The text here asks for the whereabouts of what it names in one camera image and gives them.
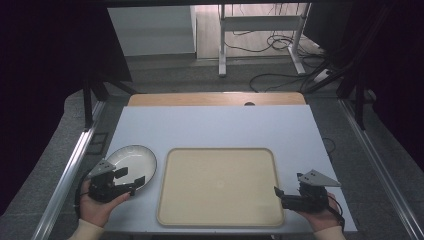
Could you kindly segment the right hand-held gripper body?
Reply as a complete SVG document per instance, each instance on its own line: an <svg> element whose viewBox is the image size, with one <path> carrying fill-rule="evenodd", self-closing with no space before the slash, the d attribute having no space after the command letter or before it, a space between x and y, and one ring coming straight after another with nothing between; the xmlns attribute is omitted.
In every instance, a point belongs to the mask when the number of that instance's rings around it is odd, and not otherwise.
<svg viewBox="0 0 424 240"><path fill-rule="evenodd" d="M305 213L320 213L329 207L327 187L340 187L341 183L314 169L298 173L299 194L287 195L280 191L284 209Z"/></svg>

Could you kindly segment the white plate with dark rim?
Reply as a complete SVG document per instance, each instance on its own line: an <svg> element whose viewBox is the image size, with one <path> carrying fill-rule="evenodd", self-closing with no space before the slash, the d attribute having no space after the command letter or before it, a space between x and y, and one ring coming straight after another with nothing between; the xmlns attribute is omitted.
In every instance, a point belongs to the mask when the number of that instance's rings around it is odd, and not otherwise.
<svg viewBox="0 0 424 240"><path fill-rule="evenodd" d="M137 190L144 188L154 177L157 169L157 159L154 153L141 145L129 145L113 152L107 161L117 170L127 167L128 173L114 179L116 185L134 183L139 178L144 178L144 184Z"/></svg>

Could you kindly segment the black metal stand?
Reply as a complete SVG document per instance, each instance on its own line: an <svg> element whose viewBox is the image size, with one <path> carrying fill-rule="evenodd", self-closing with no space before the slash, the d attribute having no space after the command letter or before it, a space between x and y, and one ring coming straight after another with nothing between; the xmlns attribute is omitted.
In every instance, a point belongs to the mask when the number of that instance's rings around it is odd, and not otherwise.
<svg viewBox="0 0 424 240"><path fill-rule="evenodd" d="M137 91L124 83L113 80L105 74L91 74L83 79L83 103L84 103L84 130L88 131L94 125L94 113L91 96L94 95L98 101L107 101L110 94L105 86L106 83L123 90L128 94L137 94Z"/></svg>
<svg viewBox="0 0 424 240"><path fill-rule="evenodd" d="M355 92L354 120L361 130L365 129L363 121L365 81L360 77L363 57L364 54L358 51L347 65L303 91L304 94L313 93L323 88L324 86L340 78L343 78L343 81L337 88L336 95L339 98L345 99L351 94L352 91Z"/></svg>

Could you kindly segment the white desk frame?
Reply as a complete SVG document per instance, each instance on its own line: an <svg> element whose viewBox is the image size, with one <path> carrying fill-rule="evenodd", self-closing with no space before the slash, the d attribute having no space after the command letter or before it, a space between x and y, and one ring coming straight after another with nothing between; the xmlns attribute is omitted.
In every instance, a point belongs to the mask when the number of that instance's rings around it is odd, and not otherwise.
<svg viewBox="0 0 424 240"><path fill-rule="evenodd" d="M225 16L225 5L219 6L220 16L220 48L219 48L219 76L226 76L226 45L225 36L230 31L293 31L294 38L288 45L288 52L298 75L305 75L306 71L298 54L298 46L307 20L311 3L308 2L300 15L279 16Z"/></svg>

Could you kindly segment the person's left hand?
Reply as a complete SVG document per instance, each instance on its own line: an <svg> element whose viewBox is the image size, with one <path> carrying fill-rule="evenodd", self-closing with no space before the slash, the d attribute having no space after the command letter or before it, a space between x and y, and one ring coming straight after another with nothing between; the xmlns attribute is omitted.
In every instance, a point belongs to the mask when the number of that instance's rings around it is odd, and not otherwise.
<svg viewBox="0 0 424 240"><path fill-rule="evenodd" d="M130 197L124 193L108 203L100 203L87 194L80 195L80 218L98 227L104 227L109 220L112 211Z"/></svg>

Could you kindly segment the white power strip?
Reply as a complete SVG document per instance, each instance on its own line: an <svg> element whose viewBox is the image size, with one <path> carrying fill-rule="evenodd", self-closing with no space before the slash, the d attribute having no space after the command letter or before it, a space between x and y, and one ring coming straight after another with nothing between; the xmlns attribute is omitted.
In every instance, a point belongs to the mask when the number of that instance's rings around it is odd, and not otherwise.
<svg viewBox="0 0 424 240"><path fill-rule="evenodd" d="M322 80L324 80L325 78L327 78L328 76L330 76L332 74L332 72L329 69L324 69L322 72L320 72L315 78L314 78L314 82L315 83L319 83Z"/></svg>

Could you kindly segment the beige tray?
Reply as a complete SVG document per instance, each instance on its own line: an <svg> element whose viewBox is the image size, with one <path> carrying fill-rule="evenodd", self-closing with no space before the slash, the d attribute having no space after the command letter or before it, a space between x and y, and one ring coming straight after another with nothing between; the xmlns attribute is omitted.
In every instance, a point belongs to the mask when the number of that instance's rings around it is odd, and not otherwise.
<svg viewBox="0 0 424 240"><path fill-rule="evenodd" d="M158 221L165 226L275 227L284 222L266 148L179 148L168 153Z"/></svg>

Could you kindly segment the dark curtain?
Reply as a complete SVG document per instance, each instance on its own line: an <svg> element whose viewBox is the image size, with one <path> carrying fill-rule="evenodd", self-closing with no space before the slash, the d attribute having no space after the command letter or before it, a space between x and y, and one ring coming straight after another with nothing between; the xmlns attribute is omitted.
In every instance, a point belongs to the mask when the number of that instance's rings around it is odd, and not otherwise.
<svg viewBox="0 0 424 240"><path fill-rule="evenodd" d="M129 81L109 11L73 0L0 0L0 216L84 82Z"/></svg>
<svg viewBox="0 0 424 240"><path fill-rule="evenodd" d="M361 66L373 109L424 171L424 0L355 0L352 27L367 26L384 4L387 18Z"/></svg>

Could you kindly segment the dark floor plate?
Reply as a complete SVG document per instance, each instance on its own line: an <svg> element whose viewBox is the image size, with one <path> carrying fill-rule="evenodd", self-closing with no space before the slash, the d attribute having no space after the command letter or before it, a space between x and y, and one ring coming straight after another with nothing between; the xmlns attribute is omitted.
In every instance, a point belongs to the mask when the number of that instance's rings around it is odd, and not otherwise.
<svg viewBox="0 0 424 240"><path fill-rule="evenodd" d="M108 133L95 133L86 150L88 155L101 155L108 139Z"/></svg>

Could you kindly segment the person's right hand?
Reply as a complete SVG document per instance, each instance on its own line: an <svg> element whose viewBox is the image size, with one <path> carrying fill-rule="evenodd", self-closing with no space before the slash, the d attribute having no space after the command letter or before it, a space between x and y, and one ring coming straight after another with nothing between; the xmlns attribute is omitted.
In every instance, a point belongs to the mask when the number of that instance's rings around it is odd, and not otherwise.
<svg viewBox="0 0 424 240"><path fill-rule="evenodd" d="M335 195L332 193L328 193L328 201L329 206L336 211L337 213L340 213L340 210L338 208L338 205L335 201ZM296 212L300 214L302 217L304 217L310 224L313 232L318 232L327 228L340 226L339 220L337 217L331 213L328 209L320 212L320 213L305 213L305 212Z"/></svg>

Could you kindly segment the white cabinet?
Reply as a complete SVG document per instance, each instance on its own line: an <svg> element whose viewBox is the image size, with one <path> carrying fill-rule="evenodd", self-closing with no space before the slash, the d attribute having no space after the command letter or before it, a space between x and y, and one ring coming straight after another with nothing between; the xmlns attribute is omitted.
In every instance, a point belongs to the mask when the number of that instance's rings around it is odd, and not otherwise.
<svg viewBox="0 0 424 240"><path fill-rule="evenodd" d="M109 8L125 56L194 54L193 6Z"/></svg>

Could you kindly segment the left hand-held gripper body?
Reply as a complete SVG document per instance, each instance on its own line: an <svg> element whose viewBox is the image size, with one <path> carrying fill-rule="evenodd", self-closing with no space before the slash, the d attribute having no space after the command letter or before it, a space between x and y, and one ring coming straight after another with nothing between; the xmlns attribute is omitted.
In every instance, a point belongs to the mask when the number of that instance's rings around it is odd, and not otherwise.
<svg viewBox="0 0 424 240"><path fill-rule="evenodd" d="M89 197L97 202L108 203L116 197L130 192L130 184L116 185L114 172L116 166L101 160L87 175L90 180Z"/></svg>

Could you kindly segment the aluminium rail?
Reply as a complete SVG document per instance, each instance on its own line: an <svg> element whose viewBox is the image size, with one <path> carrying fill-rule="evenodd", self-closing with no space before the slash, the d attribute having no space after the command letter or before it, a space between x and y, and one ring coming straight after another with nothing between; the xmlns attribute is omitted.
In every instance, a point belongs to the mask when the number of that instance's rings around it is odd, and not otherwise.
<svg viewBox="0 0 424 240"><path fill-rule="evenodd" d="M72 187L72 183L78 172L78 169L83 160L89 142L94 135L95 129L98 125L99 117L103 112L105 103L98 101L90 113L93 115L93 123L90 127L85 129L72 151L72 154L65 166L65 169L56 185L56 188L47 204L47 207L31 237L31 240L48 240L54 224L60 214L60 210L68 196Z"/></svg>
<svg viewBox="0 0 424 240"><path fill-rule="evenodd" d="M356 122L353 108L347 100L339 100L338 103L363 148L367 159L372 165L375 174L379 178L396 214L408 233L410 240L424 240L424 228L420 226L415 213L391 177L367 132Z"/></svg>

